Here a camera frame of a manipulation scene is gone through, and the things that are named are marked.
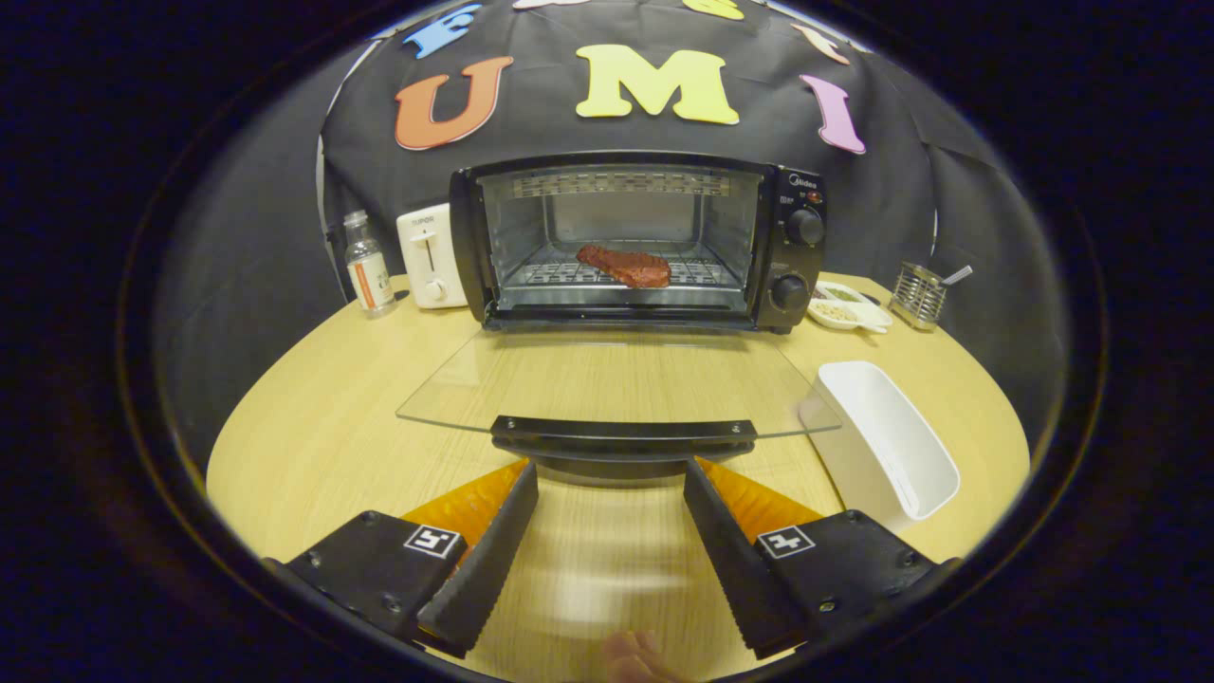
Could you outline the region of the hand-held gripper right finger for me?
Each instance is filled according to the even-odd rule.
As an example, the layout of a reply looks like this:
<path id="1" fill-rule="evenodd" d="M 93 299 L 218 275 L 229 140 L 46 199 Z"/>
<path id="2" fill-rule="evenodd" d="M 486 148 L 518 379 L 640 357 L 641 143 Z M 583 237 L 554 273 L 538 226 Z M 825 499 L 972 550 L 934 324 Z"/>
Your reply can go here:
<path id="1" fill-rule="evenodd" d="M 683 499 L 745 648 L 819 655 L 919 609 L 957 559 L 934 562 L 861 510 L 819 514 L 690 459 Z"/>

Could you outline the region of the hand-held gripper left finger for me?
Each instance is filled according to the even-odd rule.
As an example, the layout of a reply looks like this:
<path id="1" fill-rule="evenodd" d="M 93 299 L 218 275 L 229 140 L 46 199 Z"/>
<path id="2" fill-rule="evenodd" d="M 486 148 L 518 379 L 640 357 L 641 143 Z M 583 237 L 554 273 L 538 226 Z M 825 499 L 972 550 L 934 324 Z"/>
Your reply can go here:
<path id="1" fill-rule="evenodd" d="M 503 594 L 538 497 L 535 463 L 521 459 L 405 516 L 361 511 L 266 567 L 329 617 L 464 658 Z"/>

